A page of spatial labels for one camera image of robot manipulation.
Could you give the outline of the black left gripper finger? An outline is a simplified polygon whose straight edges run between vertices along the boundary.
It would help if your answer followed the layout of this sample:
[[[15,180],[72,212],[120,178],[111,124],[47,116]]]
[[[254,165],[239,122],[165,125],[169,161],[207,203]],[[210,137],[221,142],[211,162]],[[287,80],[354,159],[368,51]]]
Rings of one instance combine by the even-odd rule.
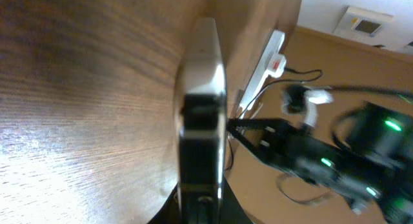
[[[179,205],[175,199],[177,186],[171,191],[161,209],[148,222],[148,224],[179,223]],[[254,224],[239,204],[227,180],[223,192],[223,206],[221,209],[221,224]]]

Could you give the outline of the black smartphone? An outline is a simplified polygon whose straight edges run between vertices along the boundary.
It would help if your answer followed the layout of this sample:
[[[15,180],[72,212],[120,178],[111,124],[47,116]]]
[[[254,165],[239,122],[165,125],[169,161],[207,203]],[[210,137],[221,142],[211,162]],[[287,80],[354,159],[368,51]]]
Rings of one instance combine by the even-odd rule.
[[[181,223],[219,223],[223,199],[227,85],[216,21],[198,19],[174,89]]]

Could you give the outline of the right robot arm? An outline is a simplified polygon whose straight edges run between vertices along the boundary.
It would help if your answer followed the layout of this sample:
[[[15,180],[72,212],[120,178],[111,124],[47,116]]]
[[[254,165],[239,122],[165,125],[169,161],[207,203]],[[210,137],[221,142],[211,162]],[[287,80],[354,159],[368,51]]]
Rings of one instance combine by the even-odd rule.
[[[332,122],[332,145],[284,119],[230,119],[227,130],[263,164],[333,190],[353,211],[374,202],[387,223],[412,223],[412,117],[365,103]]]

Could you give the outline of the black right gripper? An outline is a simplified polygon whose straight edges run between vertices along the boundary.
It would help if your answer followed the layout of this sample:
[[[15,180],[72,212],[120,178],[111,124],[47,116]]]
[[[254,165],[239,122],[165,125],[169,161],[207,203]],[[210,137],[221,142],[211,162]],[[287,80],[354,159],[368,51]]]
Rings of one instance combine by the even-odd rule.
[[[250,142],[242,135],[242,129],[262,131],[261,142]],[[322,142],[307,130],[293,127],[280,118],[229,119],[227,131],[265,165],[306,182],[324,185],[344,197],[358,197],[357,187],[350,178],[350,169],[358,157],[349,150]]]

